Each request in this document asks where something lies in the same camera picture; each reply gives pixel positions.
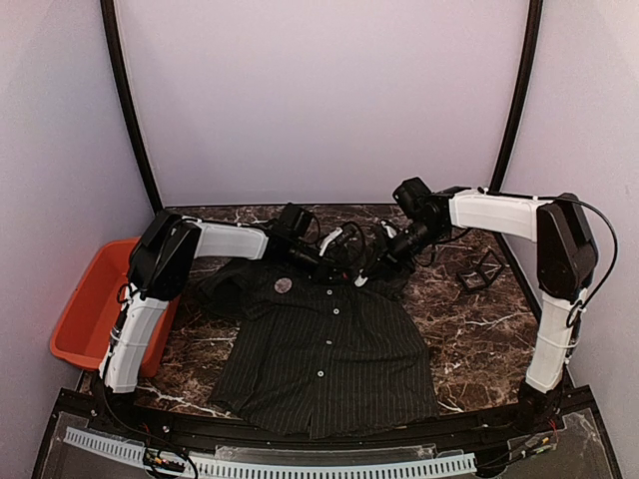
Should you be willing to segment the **black pinstriped shirt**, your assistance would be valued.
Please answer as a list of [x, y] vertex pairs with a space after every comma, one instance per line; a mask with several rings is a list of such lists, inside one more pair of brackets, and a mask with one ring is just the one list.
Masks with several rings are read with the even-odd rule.
[[[293, 281], [284, 294], [281, 277]], [[407, 281], [320, 284], [285, 263], [230, 260], [198, 287], [208, 313], [240, 326], [211, 402], [269, 430], [289, 429], [281, 411], [323, 411], [340, 430], [436, 416], [428, 348], [401, 303]]]

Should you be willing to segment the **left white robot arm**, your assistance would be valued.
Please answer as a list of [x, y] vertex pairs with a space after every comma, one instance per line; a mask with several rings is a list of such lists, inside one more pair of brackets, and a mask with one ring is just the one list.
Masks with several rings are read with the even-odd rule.
[[104, 388], [116, 394], [135, 390], [154, 329], [170, 302], [182, 293], [199, 257], [287, 260], [312, 278], [342, 277], [346, 268], [327, 252], [345, 228], [307, 242], [304, 236], [314, 219], [311, 212], [292, 204], [278, 218], [252, 225], [158, 212], [134, 246], [127, 282], [117, 294], [121, 311], [99, 366]]

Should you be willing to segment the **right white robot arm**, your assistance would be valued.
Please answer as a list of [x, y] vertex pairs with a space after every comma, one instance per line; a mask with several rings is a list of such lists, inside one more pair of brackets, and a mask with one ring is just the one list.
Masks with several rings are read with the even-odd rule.
[[535, 250], [538, 328], [522, 395], [509, 412], [520, 433], [533, 431], [548, 415], [544, 398], [558, 388], [578, 343], [582, 314], [609, 279], [619, 255], [610, 220], [596, 207], [564, 193], [533, 196], [452, 187], [430, 190], [419, 178], [403, 182], [392, 195], [408, 220], [385, 236], [360, 271], [361, 280], [390, 269], [409, 270], [414, 259], [452, 230], [478, 230], [527, 240]]

